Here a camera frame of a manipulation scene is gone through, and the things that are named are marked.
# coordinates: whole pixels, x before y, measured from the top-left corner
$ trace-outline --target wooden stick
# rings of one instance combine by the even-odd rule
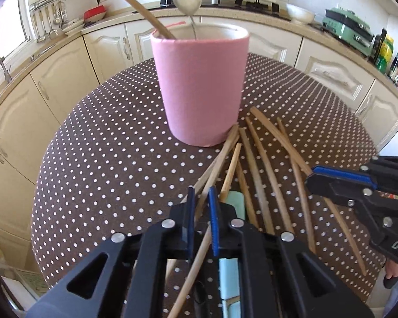
[[[274,173],[273,168],[271,167],[270,159],[268,159],[267,153],[259,139],[259,136],[248,117],[246,117],[246,123],[248,124],[249,131],[252,134],[252,137],[255,141],[255,146],[258,148],[259,155],[261,156],[261,160],[264,163],[265,171],[267,172],[268,180],[270,181],[270,184],[275,193],[277,206],[279,208],[280,215],[283,220],[284,228],[286,231],[295,234],[295,231],[292,226],[292,221],[290,220],[289,212],[286,207],[286,202],[283,198],[283,194],[278,185],[276,174]]]
[[[239,139],[239,136],[236,135],[236,138],[234,138],[233,142],[230,145],[230,150],[229,151],[231,151],[233,149],[233,147],[236,144],[236,142],[238,141],[238,139]],[[208,181],[208,178],[210,177],[211,172],[212,172],[212,170],[213,170],[213,168],[214,168],[214,166],[215,166],[215,164],[216,164],[216,162],[218,160],[218,157],[220,157],[221,153],[222,152],[220,152],[219,155],[217,157],[215,157],[213,162],[209,165],[209,167],[205,170],[205,172],[202,174],[202,176],[198,179],[196,184],[193,186],[193,188],[195,189],[195,192],[198,192],[199,190],[201,190],[204,187],[204,185]],[[183,200],[180,203],[185,203],[186,201],[187,201],[187,195],[183,198]],[[199,216],[201,216],[202,215],[202,211],[203,211],[203,209],[199,210],[198,207],[196,207],[195,214],[198,214]],[[169,276],[171,275],[172,271],[174,270],[176,262],[177,262],[176,259],[169,259],[167,261],[167,268],[166,268],[166,271],[165,271],[165,280],[166,281],[168,281]]]
[[[233,152],[233,157],[231,158],[230,166],[227,171],[226,177],[224,179],[223,187],[220,192],[220,201],[225,203],[227,195],[228,195],[228,190],[230,188],[230,184],[233,181],[233,176],[234,176],[234,170],[236,168],[236,164],[239,161],[239,154],[240,154],[240,148],[241,144],[237,144],[236,148],[234,149]],[[209,246],[211,245],[211,240],[212,240],[212,234],[211,234],[211,227],[208,226],[206,229],[205,235],[202,239],[202,242],[199,246],[199,250],[196,254],[195,260],[193,261],[193,264],[190,268],[189,274],[186,277],[186,281],[183,284],[183,287],[181,287],[181,290],[177,296],[177,299],[175,300],[175,303],[168,315],[168,318],[177,318],[178,314],[180,313],[181,309],[183,308],[183,304],[186,301],[187,295],[190,293],[190,290],[192,289],[192,286],[196,280],[196,277],[199,273],[200,268],[202,267],[202,264],[205,260],[206,254],[208,252]]]
[[[233,181],[234,171],[236,171],[236,165],[237,165],[237,162],[239,161],[239,154],[240,154],[241,148],[242,148],[242,144],[238,143],[236,145],[236,148],[234,149],[233,157],[231,158],[230,166],[228,168],[226,178],[224,179],[224,183],[223,183],[223,186],[222,186],[221,192],[220,192],[219,200],[222,203],[225,203],[225,201],[227,199],[227,196],[228,196],[228,193],[230,190],[230,185],[231,185],[231,182]]]
[[[282,134],[286,137],[286,139],[289,140],[289,136],[288,136],[286,129],[283,125],[283,121],[279,117],[277,117],[277,124],[278,124],[279,129],[282,132]],[[315,248],[314,229],[312,228],[311,214],[309,212],[308,197],[307,197],[307,194],[305,191],[304,181],[302,180],[302,175],[301,175],[301,171],[298,167],[298,164],[292,158],[290,159],[290,161],[292,164],[293,174],[295,176],[296,186],[298,188],[302,213],[304,215],[305,231],[306,231],[307,240],[308,240],[308,248],[314,254],[316,254],[317,250]]]
[[[136,9],[152,26],[157,29],[161,36],[167,39],[176,39],[174,35],[168,30],[150,11],[148,11],[140,2],[137,0],[125,0],[133,8]]]
[[[239,130],[239,125],[235,124],[234,126],[232,126],[232,128],[230,129],[230,132],[228,134],[227,140],[224,143],[223,148],[221,149],[221,152],[219,153],[218,157],[217,157],[217,161],[215,162],[215,166],[212,169],[212,172],[205,184],[205,187],[202,190],[202,193],[199,197],[199,201],[197,203],[196,206],[196,211],[195,211],[195,221],[197,221],[201,216],[202,216],[202,212],[203,212],[203,206],[205,203],[206,198],[208,197],[208,192],[211,186],[213,186],[215,184],[215,181],[217,180],[218,175],[221,172],[221,168],[223,167],[225,158],[227,156],[227,154],[230,152],[231,149],[231,144],[233,143],[233,141],[236,139],[236,137],[238,136],[238,130]]]
[[[256,107],[252,107],[250,111],[262,123],[262,125],[265,128],[267,128],[267,130],[271,134],[273,134],[273,136],[281,143],[281,145],[289,153],[290,158],[293,159],[299,165],[301,170],[306,175],[310,175],[312,173],[311,167],[305,162],[305,160],[301,157],[301,155],[298,153],[298,151],[291,145],[290,141],[287,140],[281,132],[279,132],[279,130],[276,128],[276,126],[274,124],[272,124],[267,119],[267,117],[261,111],[259,111]],[[354,238],[352,237],[351,232],[349,231],[348,225],[342,218],[341,214],[339,213],[338,209],[333,204],[333,202],[325,197],[324,197],[324,201],[326,202],[327,207],[333,213],[336,221],[338,222],[338,224],[341,227],[342,231],[344,232],[346,238],[348,239],[349,244],[351,245],[352,251],[354,252],[355,257],[357,258],[358,265],[360,266],[362,273],[365,275],[367,273],[367,270],[365,268],[364,261],[362,260],[362,257],[360,255],[360,251],[358,249],[357,243],[355,242]]]
[[[255,209],[252,203],[251,194],[249,193],[248,184],[246,182],[245,174],[243,173],[243,168],[242,165],[240,164],[240,161],[237,162],[236,174],[237,174],[237,179],[239,180],[240,190],[242,191],[243,196],[245,197],[245,207],[246,207],[246,212],[248,214],[249,222],[253,224],[256,228],[259,228],[258,220],[255,214]]]
[[[239,129],[240,137],[243,142],[243,147],[246,152],[246,159],[249,164],[249,170],[252,174],[255,190],[258,195],[258,203],[261,208],[262,219],[264,220],[265,231],[271,235],[275,234],[273,221],[271,220],[270,208],[268,207],[267,197],[265,195],[264,188],[262,186],[262,180],[259,175],[258,165],[256,164],[255,157],[252,152],[252,147],[246,136],[246,132],[243,128]]]

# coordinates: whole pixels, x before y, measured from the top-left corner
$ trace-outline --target cabinet door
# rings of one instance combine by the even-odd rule
[[[124,24],[88,33],[84,41],[100,83],[134,64]]]
[[[30,240],[35,185],[0,155],[0,228]]]
[[[226,18],[203,17],[203,23],[232,24],[250,33],[249,52],[295,65],[302,37],[275,27]]]
[[[59,122],[26,76],[0,105],[0,155],[35,183]]]
[[[60,123],[99,84],[82,37],[46,58],[31,76]]]
[[[374,80],[356,116],[379,151],[398,131],[398,98],[387,87]]]
[[[358,109],[374,81],[352,61],[305,38],[295,68],[331,89],[352,111]]]
[[[25,269],[31,242],[0,229],[0,249],[5,256],[6,263],[11,267]]]
[[[199,17],[194,17],[196,23],[200,22]],[[165,26],[176,24],[182,21],[187,23],[190,19],[187,17],[167,17],[159,18],[159,21]],[[153,58],[152,44],[150,42],[150,36],[155,28],[147,20],[137,20],[130,23],[126,23],[126,30],[128,40],[133,54],[134,63],[146,61]]]

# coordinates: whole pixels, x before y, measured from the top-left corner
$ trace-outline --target brown tablecloth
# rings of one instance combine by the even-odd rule
[[[276,122],[281,117],[296,149],[311,166],[357,169],[376,154],[370,137],[348,107],[330,90],[293,67],[250,54],[239,116],[250,107]],[[266,132],[258,134],[270,154],[298,237],[306,242],[304,219],[287,152]],[[54,285],[98,243],[115,231],[144,232],[168,216],[188,185],[196,183],[220,150],[185,145],[166,121],[153,59],[131,67],[99,86],[72,111],[46,151],[37,181],[32,240],[49,285]],[[283,229],[272,188],[257,156],[276,233]],[[247,173],[242,150],[241,162]],[[257,202],[256,213],[260,224]],[[341,209],[366,267],[357,260],[335,218],[320,197],[309,195],[317,254],[363,300],[376,281],[383,257],[367,244],[369,236],[351,209]],[[220,316],[218,262],[207,259],[213,317]],[[181,262],[166,288],[164,312],[171,308],[187,274]],[[183,311],[194,314],[188,301]]]

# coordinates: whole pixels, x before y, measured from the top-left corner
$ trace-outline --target white plate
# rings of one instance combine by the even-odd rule
[[[92,17],[86,19],[86,23],[94,23],[96,21],[102,20],[105,17],[105,14],[106,12],[93,15]]]
[[[84,25],[84,19],[78,20],[78,21],[76,21],[75,23],[66,26],[62,31],[63,31],[64,33],[67,33],[67,32],[69,32],[69,31],[71,31],[71,30],[73,30],[73,29],[79,27],[80,25]]]
[[[75,29],[65,32],[65,35],[67,35],[68,37],[71,37],[72,35],[76,34],[77,32],[80,32],[83,28],[84,28],[84,24],[79,25],[78,27],[75,27]]]

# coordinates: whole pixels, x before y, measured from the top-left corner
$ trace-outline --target spoon handle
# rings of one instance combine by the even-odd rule
[[[196,35],[196,23],[195,23],[195,21],[193,20],[193,17],[192,17],[192,16],[190,16],[190,20],[192,21],[192,28],[193,28],[193,34],[195,35],[195,40],[197,40],[198,37],[197,37],[197,35]]]
[[[142,4],[137,0],[125,0],[132,7],[136,9],[152,26],[159,31],[159,33],[167,39],[175,39],[174,35],[152,14],[148,11]]]

